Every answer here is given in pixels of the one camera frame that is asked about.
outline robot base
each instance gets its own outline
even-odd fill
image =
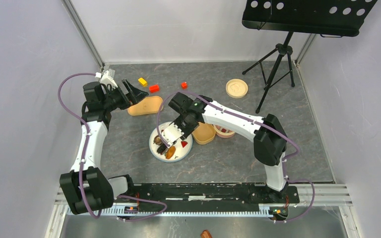
[[[288,186],[281,196],[255,183],[142,183],[133,190],[139,198],[161,201],[168,212],[256,212],[259,204],[300,203],[297,188]],[[157,212],[160,205],[140,203],[140,212]]]

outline white wall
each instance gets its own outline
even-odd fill
[[[301,64],[335,175],[365,238],[381,237],[381,0],[355,38],[317,38]]]
[[[106,62],[258,60],[286,37],[285,32],[245,28],[246,0],[72,2]],[[294,34],[294,59],[306,38]]]
[[[97,70],[61,1],[0,0],[0,238],[43,237],[80,140],[57,89]],[[91,80],[66,85],[67,106],[80,112]]]

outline tripod stand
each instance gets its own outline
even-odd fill
[[[273,51],[269,52],[263,58],[258,60],[254,65],[250,66],[248,69],[246,69],[245,71],[242,72],[242,74],[245,75],[249,70],[253,69],[255,66],[257,66],[258,64],[260,65],[260,69],[262,71],[262,76],[263,76],[263,81],[265,83],[265,87],[263,88],[265,90],[265,92],[263,93],[262,99],[261,99],[261,101],[260,101],[260,103],[259,103],[259,105],[258,105],[258,107],[257,107],[257,109],[255,111],[256,114],[259,113],[260,107],[262,106],[263,102],[265,101],[265,97],[266,97],[266,95],[268,93],[268,90],[272,86],[274,86],[276,83],[278,83],[281,79],[283,79],[285,76],[290,74],[291,87],[295,86],[295,84],[294,84],[294,78],[293,78],[293,66],[291,65],[292,64],[291,63],[291,54],[293,53],[293,48],[291,48],[291,46],[288,45],[288,43],[290,42],[292,36],[293,36],[293,32],[289,32],[287,34],[287,37],[285,38],[284,44],[277,44],[275,46],[275,49]],[[263,67],[262,67],[262,61],[264,61],[266,58],[271,56],[276,51],[278,51],[279,55],[278,55],[277,60],[275,61],[274,67],[272,68],[271,74],[269,75],[268,81],[267,81],[266,78],[265,78],[265,72],[264,72]],[[281,60],[282,60],[282,58],[285,55],[287,55],[287,58],[288,58],[288,67],[290,68],[290,71],[288,71],[284,76],[282,76],[275,83],[272,84],[272,81],[273,81],[273,79],[275,77],[275,74],[277,73],[278,67],[280,66]]]

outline orange object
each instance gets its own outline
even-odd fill
[[[158,84],[150,86],[149,89],[150,89],[150,93],[155,93],[160,91],[160,87],[158,86]]]
[[[211,142],[215,137],[215,129],[211,124],[199,123],[199,126],[192,132],[193,139],[200,145]]]
[[[151,113],[157,113],[163,99],[159,96],[146,97],[136,105],[130,106],[127,113],[131,116],[140,116]]]
[[[182,86],[183,89],[187,89],[188,88],[188,84],[186,82],[183,82],[181,84],[181,86]]]
[[[176,152],[176,148],[174,146],[170,147],[166,153],[166,159],[172,158],[175,152]]]
[[[201,238],[212,238],[211,234],[209,233],[208,230],[205,230],[201,234]]]

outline black music stand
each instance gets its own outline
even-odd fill
[[[245,75],[256,65],[260,65],[265,92],[256,113],[259,113],[268,90],[285,76],[290,74],[291,86],[295,86],[291,63],[293,49],[288,45],[294,32],[320,34],[322,37],[357,36],[364,19],[376,2],[377,0],[247,0],[242,18],[243,26],[256,30],[288,31],[284,44],[277,44],[273,51],[242,72]],[[266,80],[262,61],[276,51],[279,53],[278,58]],[[285,55],[290,71],[272,84]]]

